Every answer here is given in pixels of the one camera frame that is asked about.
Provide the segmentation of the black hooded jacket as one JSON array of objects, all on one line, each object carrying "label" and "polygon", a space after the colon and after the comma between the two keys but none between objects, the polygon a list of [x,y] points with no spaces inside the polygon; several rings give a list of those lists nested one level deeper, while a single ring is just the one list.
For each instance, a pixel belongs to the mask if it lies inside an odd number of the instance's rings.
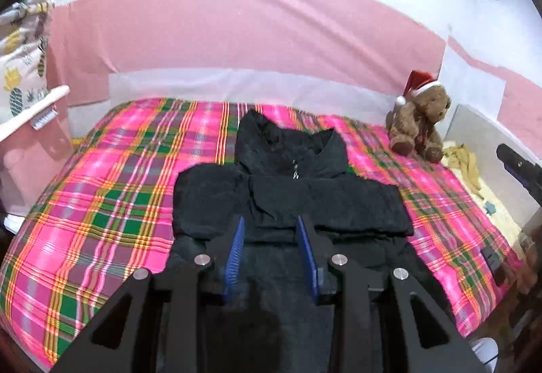
[{"label": "black hooded jacket", "polygon": [[249,112],[239,124],[234,161],[182,171],[174,184],[174,268],[244,219],[245,245],[233,299],[202,314],[210,372],[323,372],[333,308],[309,293],[295,228],[317,232],[363,267],[416,277],[445,313],[441,283],[409,242],[413,222],[397,187],[348,169],[346,144],[329,129],[308,134]]}]

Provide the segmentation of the yellow cloth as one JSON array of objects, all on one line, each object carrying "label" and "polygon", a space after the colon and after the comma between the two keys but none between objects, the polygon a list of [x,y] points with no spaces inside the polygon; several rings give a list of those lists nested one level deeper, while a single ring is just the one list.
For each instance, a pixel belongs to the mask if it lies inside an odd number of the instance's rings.
[{"label": "yellow cloth", "polygon": [[461,181],[467,189],[483,200],[480,185],[480,172],[477,157],[466,145],[450,145],[444,148],[444,155],[447,158],[447,166],[452,170],[458,170]]}]

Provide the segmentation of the brown teddy bear santa hat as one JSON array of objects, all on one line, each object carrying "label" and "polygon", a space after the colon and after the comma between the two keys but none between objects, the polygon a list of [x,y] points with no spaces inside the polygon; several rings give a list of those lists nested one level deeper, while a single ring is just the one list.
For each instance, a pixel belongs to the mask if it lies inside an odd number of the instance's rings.
[{"label": "brown teddy bear santa hat", "polygon": [[439,163],[443,141],[435,126],[445,119],[450,106],[451,99],[438,79],[413,70],[386,117],[390,149],[404,157],[415,151],[430,163]]}]

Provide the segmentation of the pink plaid bed sheet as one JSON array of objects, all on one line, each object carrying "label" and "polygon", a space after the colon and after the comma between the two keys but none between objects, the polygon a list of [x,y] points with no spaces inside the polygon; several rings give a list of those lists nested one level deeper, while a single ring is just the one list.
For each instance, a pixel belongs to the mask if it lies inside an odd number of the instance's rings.
[{"label": "pink plaid bed sheet", "polygon": [[[151,98],[120,104],[88,133],[32,208],[1,265],[1,324],[43,369],[138,267],[164,268],[173,243],[176,176],[230,163],[246,104]],[[286,128],[333,128],[352,172],[395,184],[413,220],[413,246],[442,283],[458,330],[473,333],[504,298],[480,251],[520,261],[452,171],[400,158],[386,130],[338,115],[261,104]]]}]

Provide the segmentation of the pineapple print fabric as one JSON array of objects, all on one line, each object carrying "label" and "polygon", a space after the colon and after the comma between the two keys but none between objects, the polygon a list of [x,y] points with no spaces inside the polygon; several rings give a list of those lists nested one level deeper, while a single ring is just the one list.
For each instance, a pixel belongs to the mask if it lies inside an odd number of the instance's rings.
[{"label": "pineapple print fabric", "polygon": [[1,12],[1,121],[49,93],[47,50],[53,0],[19,0]]}]

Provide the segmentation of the pink wall cloth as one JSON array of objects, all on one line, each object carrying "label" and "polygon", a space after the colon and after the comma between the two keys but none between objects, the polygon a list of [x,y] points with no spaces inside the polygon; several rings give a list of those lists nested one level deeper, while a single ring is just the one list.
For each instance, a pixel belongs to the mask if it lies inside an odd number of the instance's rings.
[{"label": "pink wall cloth", "polygon": [[413,70],[541,150],[541,88],[376,0],[76,0],[53,12],[48,81],[69,103],[288,105],[379,124]]}]

